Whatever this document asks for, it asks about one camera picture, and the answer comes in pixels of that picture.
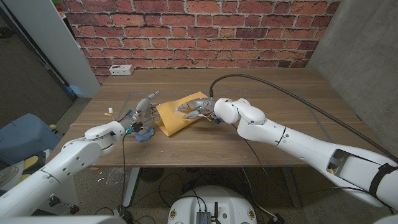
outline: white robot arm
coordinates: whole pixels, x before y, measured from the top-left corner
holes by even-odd
[[[0,218],[33,214],[71,175],[112,151],[115,143],[131,131],[140,132],[150,116],[149,101],[158,94],[142,99],[136,110],[119,122],[91,128],[84,137],[67,142],[49,163],[0,197]]]
[[[378,153],[358,147],[321,141],[266,118],[245,99],[196,99],[180,110],[194,109],[185,118],[207,116],[233,124],[240,119],[238,134],[248,140],[268,143],[301,159],[352,196],[382,207],[398,209],[398,165]]]

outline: power outlet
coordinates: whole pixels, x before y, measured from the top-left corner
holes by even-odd
[[[111,75],[131,75],[134,67],[132,65],[112,65],[109,71]]]

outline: brick wall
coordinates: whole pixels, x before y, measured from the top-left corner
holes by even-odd
[[[112,64],[304,67],[338,5],[339,0],[62,2],[99,82]]]

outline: black strap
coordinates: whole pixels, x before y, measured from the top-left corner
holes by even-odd
[[[388,164],[388,163],[379,167],[379,172],[377,172],[377,174],[373,177],[371,186],[369,187],[369,193],[373,197],[377,198],[377,195],[376,195],[377,188],[379,187],[379,184],[380,184],[381,180],[383,179],[383,177],[387,174],[394,172],[395,170],[398,170],[398,167],[390,166],[390,164]]]

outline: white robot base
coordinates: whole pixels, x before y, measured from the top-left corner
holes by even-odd
[[[216,223],[221,224],[257,223],[252,205],[242,195],[216,185],[197,187],[183,194],[179,200],[173,203],[167,223],[209,224],[210,220],[216,218],[218,219]]]

